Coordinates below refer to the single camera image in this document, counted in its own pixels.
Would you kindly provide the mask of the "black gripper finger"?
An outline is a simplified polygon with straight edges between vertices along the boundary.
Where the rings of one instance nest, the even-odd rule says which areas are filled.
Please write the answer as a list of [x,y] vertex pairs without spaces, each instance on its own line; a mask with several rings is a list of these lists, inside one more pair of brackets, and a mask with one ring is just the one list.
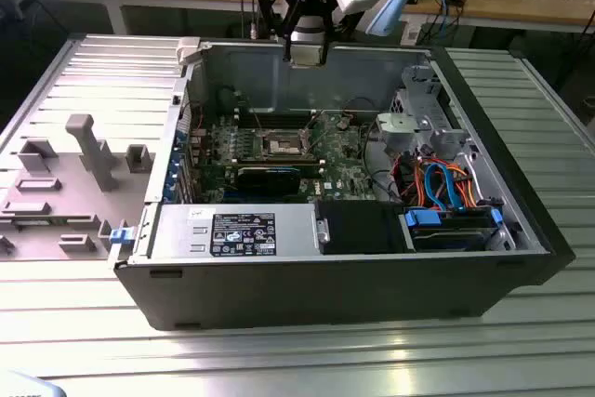
[[319,0],[319,3],[324,30],[323,41],[320,48],[319,65],[323,66],[326,63],[330,43],[335,37],[335,25],[332,18],[332,13],[335,7],[331,0]]
[[258,7],[267,30],[284,39],[284,61],[289,62],[291,60],[291,35],[301,18],[303,1],[284,1],[287,8],[283,17],[273,11],[273,4],[276,0],[258,0]]

